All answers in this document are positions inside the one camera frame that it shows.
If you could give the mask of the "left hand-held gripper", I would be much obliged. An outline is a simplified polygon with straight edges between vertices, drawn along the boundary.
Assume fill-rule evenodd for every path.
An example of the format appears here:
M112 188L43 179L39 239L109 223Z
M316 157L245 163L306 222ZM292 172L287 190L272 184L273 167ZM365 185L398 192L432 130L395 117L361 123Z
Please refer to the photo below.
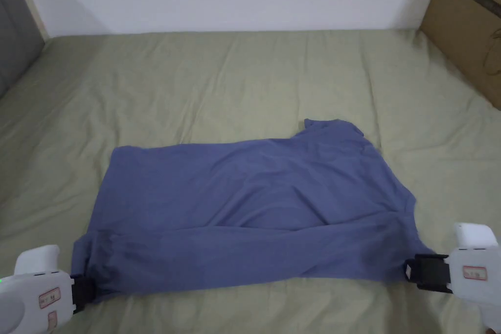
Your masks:
M26 250L0 279L2 334L51 333L95 300L94 280L59 269L59 253L57 245Z

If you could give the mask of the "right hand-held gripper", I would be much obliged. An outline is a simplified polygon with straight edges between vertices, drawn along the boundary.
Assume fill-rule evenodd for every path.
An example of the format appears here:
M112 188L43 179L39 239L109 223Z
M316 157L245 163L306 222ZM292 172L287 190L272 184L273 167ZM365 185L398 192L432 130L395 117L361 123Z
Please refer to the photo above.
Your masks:
M418 289L454 294L478 307L483 325L501 320L501 246L488 226L456 223L457 248L448 255L416 254L404 275Z

